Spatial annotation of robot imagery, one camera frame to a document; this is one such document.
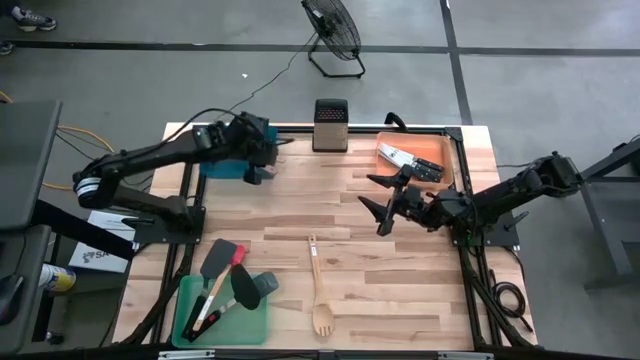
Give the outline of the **silver bracket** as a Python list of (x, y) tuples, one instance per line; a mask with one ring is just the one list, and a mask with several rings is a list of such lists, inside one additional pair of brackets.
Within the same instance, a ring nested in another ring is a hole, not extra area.
[(161, 351), (157, 360), (211, 360), (215, 358), (215, 350), (196, 349)]
[(483, 352), (446, 351), (439, 352), (437, 360), (495, 360), (495, 357)]

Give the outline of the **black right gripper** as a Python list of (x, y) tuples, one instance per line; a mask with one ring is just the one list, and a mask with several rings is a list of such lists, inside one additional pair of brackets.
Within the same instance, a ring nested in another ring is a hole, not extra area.
[(422, 197), (421, 189), (408, 185), (412, 175), (413, 168), (407, 164), (403, 165), (394, 175), (366, 175), (367, 179), (385, 188), (401, 188), (394, 191), (386, 205), (376, 203), (364, 196), (358, 197), (358, 200), (374, 216), (375, 222), (378, 224), (377, 235), (384, 237), (391, 233), (394, 214), (417, 223), (423, 228), (438, 227), (436, 218), (430, 212), (430, 203)]

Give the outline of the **yellow white spray can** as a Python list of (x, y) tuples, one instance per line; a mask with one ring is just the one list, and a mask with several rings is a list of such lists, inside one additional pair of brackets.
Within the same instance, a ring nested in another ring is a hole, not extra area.
[(38, 286), (47, 291), (66, 292), (76, 282), (76, 274), (72, 270), (50, 264), (43, 264)]

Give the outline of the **orange plastic bin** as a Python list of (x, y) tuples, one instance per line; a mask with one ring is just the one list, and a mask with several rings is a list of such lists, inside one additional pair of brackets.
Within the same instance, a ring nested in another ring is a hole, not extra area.
[(429, 191), (444, 190), (453, 184), (451, 141), (448, 137), (432, 134), (381, 132), (377, 135), (376, 141), (376, 147), (382, 144), (389, 145), (443, 167), (442, 178), (439, 182), (422, 181), (413, 177), (410, 181), (411, 184)]

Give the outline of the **black metal stand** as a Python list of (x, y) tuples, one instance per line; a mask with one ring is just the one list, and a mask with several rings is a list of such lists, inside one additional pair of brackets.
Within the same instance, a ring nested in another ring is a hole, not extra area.
[(594, 231), (613, 264), (611, 275), (584, 284), (587, 291), (640, 285), (640, 265), (628, 249), (640, 250), (640, 137), (615, 147), (583, 171), (579, 191)]

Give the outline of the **blue plastic bin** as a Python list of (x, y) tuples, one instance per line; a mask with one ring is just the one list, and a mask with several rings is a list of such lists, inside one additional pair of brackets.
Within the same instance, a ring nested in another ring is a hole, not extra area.
[[(268, 138), (276, 141), (278, 130), (276, 127), (268, 126)], [(246, 160), (224, 160), (217, 163), (200, 163), (200, 175), (211, 179), (243, 179), (244, 174), (249, 170), (249, 163)], [(269, 172), (266, 168), (256, 168), (256, 174), (261, 175), (264, 179), (271, 180), (275, 174)]]

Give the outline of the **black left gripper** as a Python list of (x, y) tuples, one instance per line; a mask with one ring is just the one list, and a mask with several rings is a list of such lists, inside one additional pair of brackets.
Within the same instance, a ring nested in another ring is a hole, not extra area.
[(248, 112), (234, 116), (224, 130), (228, 146), (225, 160), (245, 161), (248, 168), (244, 171), (243, 181), (251, 185), (260, 185), (264, 175), (258, 168), (275, 164), (278, 147), (268, 134), (269, 120)]

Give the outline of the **white printed box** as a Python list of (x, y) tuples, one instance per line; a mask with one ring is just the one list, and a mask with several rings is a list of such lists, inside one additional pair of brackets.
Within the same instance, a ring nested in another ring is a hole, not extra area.
[[(92, 211), (89, 215), (88, 222), (132, 242), (135, 236), (135, 230), (123, 223), (123, 219), (129, 219), (129, 216), (103, 211)], [(128, 266), (128, 261), (110, 255), (105, 251), (89, 247), (86, 244), (78, 243), (68, 265), (73, 268), (123, 273)]]

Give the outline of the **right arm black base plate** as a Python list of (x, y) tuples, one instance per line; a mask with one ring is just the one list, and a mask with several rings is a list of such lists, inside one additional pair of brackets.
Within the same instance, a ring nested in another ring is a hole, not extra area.
[(512, 212), (505, 213), (498, 218), (496, 224), (477, 231), (473, 238), (464, 230), (451, 229), (451, 243), (456, 247), (506, 247), (519, 251), (520, 240), (516, 225), (528, 215), (528, 211), (517, 216)]

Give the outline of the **gray spatula wooden handle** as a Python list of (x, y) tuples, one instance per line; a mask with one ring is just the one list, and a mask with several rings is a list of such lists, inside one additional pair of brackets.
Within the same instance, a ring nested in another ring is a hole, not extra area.
[(264, 298), (279, 288), (279, 282), (273, 272), (263, 272), (254, 278), (254, 282), (261, 298)]

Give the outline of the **black floor fan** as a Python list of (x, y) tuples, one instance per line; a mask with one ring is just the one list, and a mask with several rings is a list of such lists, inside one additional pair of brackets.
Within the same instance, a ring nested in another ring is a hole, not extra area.
[[(362, 43), (357, 26), (342, 0), (301, 0), (301, 5), (316, 33), (311, 48), (307, 51), (308, 60), (325, 78), (361, 79), (366, 73), (360, 58)], [(330, 74), (313, 58), (319, 42), (342, 61), (356, 61), (360, 66), (358, 73)]]

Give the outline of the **slotted wooden spoon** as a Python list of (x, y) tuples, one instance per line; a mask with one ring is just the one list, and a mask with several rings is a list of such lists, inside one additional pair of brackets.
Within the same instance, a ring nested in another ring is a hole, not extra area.
[(315, 234), (311, 234), (308, 237), (308, 245), (315, 292), (314, 306), (312, 309), (312, 326), (317, 335), (328, 337), (335, 329), (335, 320), (333, 311), (326, 298)]

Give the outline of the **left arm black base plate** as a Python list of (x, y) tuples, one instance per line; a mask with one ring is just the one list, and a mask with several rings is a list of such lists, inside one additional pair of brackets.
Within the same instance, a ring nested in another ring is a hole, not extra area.
[(202, 238), (206, 209), (187, 206), (185, 214), (144, 214), (125, 218), (122, 223), (135, 231), (134, 241), (140, 244), (198, 244)]

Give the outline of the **straight-blade knife black handle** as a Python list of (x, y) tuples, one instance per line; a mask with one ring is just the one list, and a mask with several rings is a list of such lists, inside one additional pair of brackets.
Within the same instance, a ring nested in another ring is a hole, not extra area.
[(420, 163), (414, 162), (411, 165), (412, 168), (412, 176), (415, 177), (416, 179), (423, 181), (423, 182), (435, 182), (435, 183), (440, 183), (442, 176), (443, 176), (443, 172), (433, 169), (431, 167), (422, 165)]

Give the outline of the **red spatula wooden handle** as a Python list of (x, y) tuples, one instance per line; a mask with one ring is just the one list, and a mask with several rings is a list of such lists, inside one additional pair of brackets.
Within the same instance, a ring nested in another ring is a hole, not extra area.
[(202, 327), (225, 278), (234, 266), (242, 262), (245, 252), (244, 246), (224, 239), (218, 239), (212, 245), (200, 269), (203, 277), (203, 292), (194, 306), (197, 316), (189, 327), (192, 332), (198, 332)]

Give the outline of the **black table frame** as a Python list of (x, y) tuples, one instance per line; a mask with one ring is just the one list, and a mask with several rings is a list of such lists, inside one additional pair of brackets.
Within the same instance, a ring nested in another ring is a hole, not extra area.
[[(359, 196), (384, 203), (390, 190), (366, 178), (378, 164), (376, 125), (357, 125), (344, 153), (316, 153), (296, 128), (279, 151), (275, 177), (258, 186), (206, 183), (199, 268), (216, 239), (247, 248), (251, 273), (273, 272), (267, 299), (267, 349), (469, 350), (473, 346), (460, 256), (450, 234), (397, 218), (376, 234)], [(314, 280), (308, 237), (316, 235), (335, 329), (312, 326)]]

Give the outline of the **oval black nylon turner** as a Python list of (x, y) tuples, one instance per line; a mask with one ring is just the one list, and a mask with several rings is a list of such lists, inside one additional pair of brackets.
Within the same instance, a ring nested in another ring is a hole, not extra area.
[(260, 304), (260, 291), (245, 268), (240, 264), (234, 265), (230, 268), (230, 272), (234, 297), (217, 310), (210, 312), (206, 307), (213, 302), (212, 297), (208, 293), (199, 295), (182, 332), (182, 337), (187, 341), (194, 342), (235, 305), (255, 310)]

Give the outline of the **black crossbar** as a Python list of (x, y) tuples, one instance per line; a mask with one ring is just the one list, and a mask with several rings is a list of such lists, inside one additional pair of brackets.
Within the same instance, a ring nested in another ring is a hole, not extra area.
[[(454, 350), (268, 350), (207, 348), (216, 351), (211, 360), (437, 360), (439, 352)], [(178, 349), (170, 344), (125, 345), (101, 348), (0, 355), (0, 360), (157, 360), (161, 351)], [(485, 346), (477, 351), (494, 355), (495, 360), (640, 360), (604, 355), (550, 351), (541, 348)]]

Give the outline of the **steel box grater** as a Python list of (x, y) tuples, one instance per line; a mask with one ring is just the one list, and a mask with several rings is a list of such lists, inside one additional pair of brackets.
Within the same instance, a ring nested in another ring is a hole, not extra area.
[(346, 152), (348, 150), (348, 102), (345, 99), (317, 99), (314, 111), (312, 150)]

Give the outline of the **black computer mouse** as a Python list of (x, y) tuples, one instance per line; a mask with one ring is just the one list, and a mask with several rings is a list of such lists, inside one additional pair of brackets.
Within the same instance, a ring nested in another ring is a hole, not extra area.
[(0, 279), (0, 325), (11, 323), (18, 314), (24, 277), (11, 274)]

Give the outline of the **pointed knife black handle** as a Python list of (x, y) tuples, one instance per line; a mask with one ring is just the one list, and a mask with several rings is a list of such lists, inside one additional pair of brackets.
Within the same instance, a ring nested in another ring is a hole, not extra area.
[(420, 170), (433, 170), (437, 172), (443, 172), (444, 167), (434, 162), (425, 160), (404, 150), (388, 145), (386, 143), (379, 143), (377, 151), (380, 156), (388, 160), (397, 167), (403, 165), (410, 165), (413, 168)]

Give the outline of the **gray side desk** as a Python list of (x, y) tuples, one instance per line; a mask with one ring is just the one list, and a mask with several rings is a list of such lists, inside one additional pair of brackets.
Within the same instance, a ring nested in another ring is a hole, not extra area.
[(1, 356), (17, 353), (32, 330), (31, 313), (38, 302), (36, 292), (50, 235), (51, 228), (44, 225), (0, 233), (0, 279), (12, 274), (23, 277), (17, 315), (0, 325)]

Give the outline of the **black diagonal bar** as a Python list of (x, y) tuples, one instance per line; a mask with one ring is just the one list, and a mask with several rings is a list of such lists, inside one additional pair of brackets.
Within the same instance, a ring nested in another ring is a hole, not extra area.
[(31, 223), (49, 226), (56, 234), (124, 260), (131, 260), (135, 255), (130, 241), (43, 200), (36, 201)]

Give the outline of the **green plastic bin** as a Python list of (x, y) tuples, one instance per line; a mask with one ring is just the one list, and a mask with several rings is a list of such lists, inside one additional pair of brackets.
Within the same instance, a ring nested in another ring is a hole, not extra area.
[(206, 348), (216, 346), (261, 345), (267, 338), (267, 299), (262, 298), (255, 310), (247, 310), (240, 304), (230, 307), (219, 321), (190, 342), (182, 337), (187, 320), (201, 293), (203, 278), (200, 275), (184, 277), (180, 282), (171, 343), (177, 348)]

